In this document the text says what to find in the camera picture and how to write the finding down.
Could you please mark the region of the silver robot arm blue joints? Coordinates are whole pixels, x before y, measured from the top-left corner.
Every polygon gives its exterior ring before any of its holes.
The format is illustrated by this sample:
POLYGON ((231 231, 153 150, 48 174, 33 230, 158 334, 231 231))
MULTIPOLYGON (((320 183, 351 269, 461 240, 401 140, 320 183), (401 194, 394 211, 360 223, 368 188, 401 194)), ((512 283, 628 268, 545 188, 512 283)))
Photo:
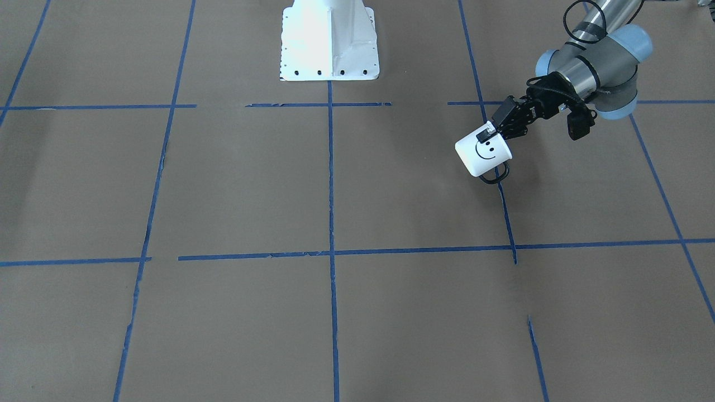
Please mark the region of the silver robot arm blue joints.
POLYGON ((598 116, 621 119, 636 109, 638 66, 653 53, 649 34, 633 24, 644 2, 587 1, 583 19, 570 26, 570 10, 583 3, 574 1, 564 11, 562 24, 569 38, 560 49, 542 54, 535 74, 559 72, 598 116))

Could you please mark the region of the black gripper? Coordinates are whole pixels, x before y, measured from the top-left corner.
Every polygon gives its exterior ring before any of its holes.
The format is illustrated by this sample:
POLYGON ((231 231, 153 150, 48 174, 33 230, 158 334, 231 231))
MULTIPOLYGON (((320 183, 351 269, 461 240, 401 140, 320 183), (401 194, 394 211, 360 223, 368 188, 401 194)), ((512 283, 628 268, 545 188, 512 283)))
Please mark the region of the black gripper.
POLYGON ((561 112, 561 106, 575 107, 581 98, 570 82, 559 72, 537 76, 527 81, 526 94, 508 95, 491 117, 492 125, 476 130, 478 142, 488 142, 499 134, 503 139, 524 136, 537 119, 550 119, 561 112))

